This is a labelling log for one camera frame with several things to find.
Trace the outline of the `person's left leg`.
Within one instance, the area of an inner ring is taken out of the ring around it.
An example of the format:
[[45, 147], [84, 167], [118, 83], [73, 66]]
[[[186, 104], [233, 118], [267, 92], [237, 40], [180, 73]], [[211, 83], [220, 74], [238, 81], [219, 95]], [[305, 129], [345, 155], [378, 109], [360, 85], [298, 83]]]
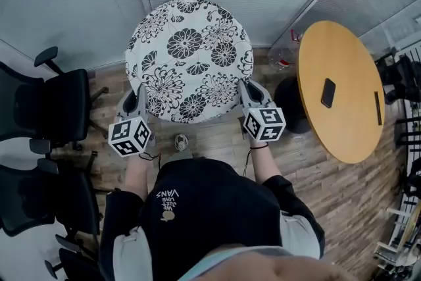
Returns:
[[165, 161], [164, 165], [174, 162], [174, 161], [181, 161], [185, 159], [202, 159], [202, 158], [204, 158], [204, 156], [198, 153], [193, 153], [191, 149], [186, 148], [182, 151], [177, 151], [173, 155], [169, 156], [169, 158], [167, 158], [167, 160]]

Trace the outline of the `clear plastic bottle red label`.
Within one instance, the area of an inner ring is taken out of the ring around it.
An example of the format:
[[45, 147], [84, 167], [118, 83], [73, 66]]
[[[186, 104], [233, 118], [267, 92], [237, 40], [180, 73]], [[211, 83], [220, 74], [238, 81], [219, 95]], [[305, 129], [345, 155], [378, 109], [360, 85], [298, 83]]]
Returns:
[[277, 70], [293, 67], [298, 59], [302, 36], [294, 29], [290, 29], [288, 34], [281, 36], [268, 52], [269, 63]]

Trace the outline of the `black white floral round cushion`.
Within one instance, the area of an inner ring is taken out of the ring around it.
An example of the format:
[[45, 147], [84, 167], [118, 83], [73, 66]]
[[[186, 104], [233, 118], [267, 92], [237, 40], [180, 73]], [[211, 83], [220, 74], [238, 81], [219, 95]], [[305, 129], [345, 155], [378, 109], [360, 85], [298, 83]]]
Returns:
[[132, 89], [147, 92], [148, 112], [185, 124], [236, 108], [237, 84], [251, 77], [254, 65], [245, 28], [207, 0], [172, 0], [153, 9], [124, 54]]

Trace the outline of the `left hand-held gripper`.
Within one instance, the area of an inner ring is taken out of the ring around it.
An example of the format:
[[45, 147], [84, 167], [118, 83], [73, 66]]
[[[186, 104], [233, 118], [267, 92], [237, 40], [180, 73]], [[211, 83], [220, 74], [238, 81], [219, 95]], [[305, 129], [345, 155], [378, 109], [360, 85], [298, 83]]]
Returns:
[[117, 116], [109, 125], [108, 144], [120, 157], [141, 155], [150, 146], [155, 146], [155, 133], [149, 126], [148, 94], [140, 84], [137, 94], [127, 91], [116, 107]]

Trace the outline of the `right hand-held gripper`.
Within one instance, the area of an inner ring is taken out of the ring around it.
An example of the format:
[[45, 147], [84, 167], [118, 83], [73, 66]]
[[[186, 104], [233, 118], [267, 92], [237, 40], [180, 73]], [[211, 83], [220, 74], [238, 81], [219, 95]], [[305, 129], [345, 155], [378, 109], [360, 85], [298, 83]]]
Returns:
[[257, 142], [279, 140], [285, 130], [285, 117], [268, 90], [256, 81], [241, 79], [238, 91], [245, 117], [243, 129], [248, 135]]

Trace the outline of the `black table base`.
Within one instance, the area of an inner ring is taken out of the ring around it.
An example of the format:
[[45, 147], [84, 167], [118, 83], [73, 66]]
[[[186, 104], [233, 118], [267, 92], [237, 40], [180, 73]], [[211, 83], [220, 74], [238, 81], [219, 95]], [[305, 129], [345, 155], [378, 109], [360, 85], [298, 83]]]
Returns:
[[283, 111], [287, 131], [294, 134], [305, 134], [310, 131], [296, 77], [284, 78], [278, 84], [274, 92], [274, 102]]

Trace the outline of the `white metal frame rack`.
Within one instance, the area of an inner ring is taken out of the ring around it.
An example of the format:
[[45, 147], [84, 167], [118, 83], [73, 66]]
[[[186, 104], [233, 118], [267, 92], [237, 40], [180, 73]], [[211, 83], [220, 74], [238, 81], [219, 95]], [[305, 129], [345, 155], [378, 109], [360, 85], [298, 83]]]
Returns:
[[412, 203], [411, 211], [388, 207], [386, 212], [396, 216], [395, 227], [389, 243], [377, 242], [373, 258], [387, 276], [405, 280], [421, 261], [421, 201]]

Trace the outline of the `person's right forearm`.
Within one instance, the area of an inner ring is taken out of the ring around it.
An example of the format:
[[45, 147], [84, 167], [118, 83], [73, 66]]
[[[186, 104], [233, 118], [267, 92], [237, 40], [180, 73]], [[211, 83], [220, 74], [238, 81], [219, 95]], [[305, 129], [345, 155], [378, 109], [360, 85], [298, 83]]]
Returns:
[[[265, 145], [266, 142], [257, 142], [249, 140], [250, 147]], [[268, 147], [263, 149], [251, 150], [255, 180], [262, 184], [273, 176], [281, 176], [281, 172], [275, 163], [272, 152]]]

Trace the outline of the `thin black bar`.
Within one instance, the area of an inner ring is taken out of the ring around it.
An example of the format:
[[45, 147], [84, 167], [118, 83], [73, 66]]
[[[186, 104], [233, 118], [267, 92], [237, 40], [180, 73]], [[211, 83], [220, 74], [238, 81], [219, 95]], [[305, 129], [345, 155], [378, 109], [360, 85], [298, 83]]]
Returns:
[[381, 112], [381, 107], [380, 107], [380, 98], [378, 95], [378, 91], [374, 92], [374, 98], [375, 98], [375, 102], [376, 102], [376, 114], [377, 114], [377, 120], [378, 120], [378, 126], [382, 126], [382, 112]]

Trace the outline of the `black smartphone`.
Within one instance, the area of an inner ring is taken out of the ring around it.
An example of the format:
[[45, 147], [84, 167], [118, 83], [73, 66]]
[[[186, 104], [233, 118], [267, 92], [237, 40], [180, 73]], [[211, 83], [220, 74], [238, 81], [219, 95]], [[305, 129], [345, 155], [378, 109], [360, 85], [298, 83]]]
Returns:
[[324, 82], [324, 87], [322, 90], [321, 104], [323, 104], [323, 106], [325, 106], [328, 109], [331, 109], [333, 105], [335, 89], [336, 89], [335, 83], [331, 79], [326, 78]]

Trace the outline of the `round wooden table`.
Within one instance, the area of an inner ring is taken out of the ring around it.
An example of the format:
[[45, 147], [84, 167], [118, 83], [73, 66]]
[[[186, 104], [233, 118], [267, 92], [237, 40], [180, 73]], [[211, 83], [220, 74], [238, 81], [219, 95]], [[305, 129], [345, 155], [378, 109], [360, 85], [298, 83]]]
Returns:
[[[331, 109], [321, 104], [326, 78], [336, 85]], [[358, 37], [336, 22], [312, 24], [300, 42], [297, 81], [309, 124], [326, 151], [349, 164], [369, 157], [382, 134], [385, 100], [378, 69]], [[375, 91], [382, 126], [378, 126]]]

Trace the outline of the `person's left forearm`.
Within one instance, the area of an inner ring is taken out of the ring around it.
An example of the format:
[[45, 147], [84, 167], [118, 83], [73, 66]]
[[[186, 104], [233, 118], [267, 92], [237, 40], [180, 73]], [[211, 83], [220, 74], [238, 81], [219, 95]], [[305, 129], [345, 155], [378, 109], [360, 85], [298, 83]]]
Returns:
[[132, 155], [128, 159], [123, 190], [131, 192], [143, 201], [148, 196], [147, 169], [148, 161], [139, 155]]

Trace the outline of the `person's black t-shirt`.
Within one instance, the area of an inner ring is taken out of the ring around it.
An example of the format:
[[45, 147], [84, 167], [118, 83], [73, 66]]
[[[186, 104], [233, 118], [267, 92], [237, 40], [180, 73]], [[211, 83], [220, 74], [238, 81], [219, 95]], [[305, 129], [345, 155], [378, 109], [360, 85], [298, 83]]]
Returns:
[[146, 256], [134, 259], [142, 280], [177, 281], [223, 245], [279, 246], [315, 259], [325, 248], [322, 227], [289, 180], [260, 184], [207, 158], [164, 165], [145, 201], [123, 190], [108, 194], [99, 255], [107, 281], [115, 280], [115, 239], [137, 228], [146, 243]]

